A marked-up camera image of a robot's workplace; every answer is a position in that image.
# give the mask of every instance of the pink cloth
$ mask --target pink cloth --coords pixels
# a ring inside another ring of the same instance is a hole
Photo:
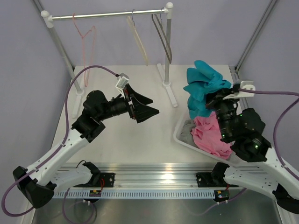
[[[230,144],[220,141],[221,133],[216,113],[212,112],[208,118],[197,116],[194,123],[196,127],[192,129],[191,134],[198,148],[225,160],[228,159],[232,150]]]

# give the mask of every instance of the perforated white strip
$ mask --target perforated white strip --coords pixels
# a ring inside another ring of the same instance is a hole
[[[59,192],[53,198],[64,198],[65,191]],[[208,199],[215,198],[213,190],[103,190],[101,196],[91,196],[86,189],[71,189],[67,198],[84,199]]]

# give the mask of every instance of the teal cloth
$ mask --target teal cloth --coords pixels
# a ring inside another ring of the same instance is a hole
[[[223,88],[230,88],[231,83],[223,80],[222,74],[215,71],[204,61],[195,61],[196,68],[187,69],[188,85],[184,90],[190,93],[188,109],[191,119],[197,116],[209,117],[211,110],[206,109],[206,95]]]

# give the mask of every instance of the robotic arm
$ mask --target robotic arm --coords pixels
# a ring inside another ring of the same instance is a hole
[[[299,214],[299,181],[280,163],[275,149],[263,136],[265,123],[253,108],[236,114],[237,102],[241,97],[252,97],[253,93],[239,89],[255,90],[252,81],[234,84],[232,89],[221,89],[206,97],[206,108],[216,111],[221,131],[221,141],[234,142],[231,149],[238,157],[267,172],[267,175],[250,174],[217,163],[212,172],[218,184],[234,184],[262,193],[287,211]],[[286,166],[297,176],[299,172],[287,162]]]
[[[48,203],[55,193],[70,187],[93,187],[100,182],[101,172],[91,162],[72,171],[56,174],[56,171],[67,162],[77,151],[91,143],[104,129],[103,120],[129,113],[130,118],[141,123],[159,113],[159,110],[147,106],[153,101],[137,92],[128,84],[128,77],[121,74],[116,84],[120,92],[110,101],[101,91],[92,91],[83,103],[81,116],[72,124],[67,141],[61,150],[38,170],[36,167],[49,158],[62,144],[59,142],[42,158],[27,168],[17,167],[13,171],[15,180],[22,178],[28,171],[36,171],[18,183],[19,190],[30,201],[34,208],[40,208]]]

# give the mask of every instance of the folded clothing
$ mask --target folded clothing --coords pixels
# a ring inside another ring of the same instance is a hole
[[[228,159],[232,150],[230,144],[220,141],[221,133],[216,113],[212,112],[208,118],[197,116],[194,123],[196,127],[192,129],[191,134],[197,147],[212,155]]]
[[[195,127],[196,127],[196,124],[194,123],[193,120],[186,120],[178,139],[184,143],[187,143],[188,145],[197,147],[193,140],[193,136],[191,134],[192,129]]]
[[[187,69],[188,85],[184,90],[190,93],[188,109],[191,119],[197,116],[209,117],[211,110],[206,109],[206,95],[222,88],[230,88],[231,83],[223,80],[222,74],[215,71],[204,61],[195,61],[196,68]]]

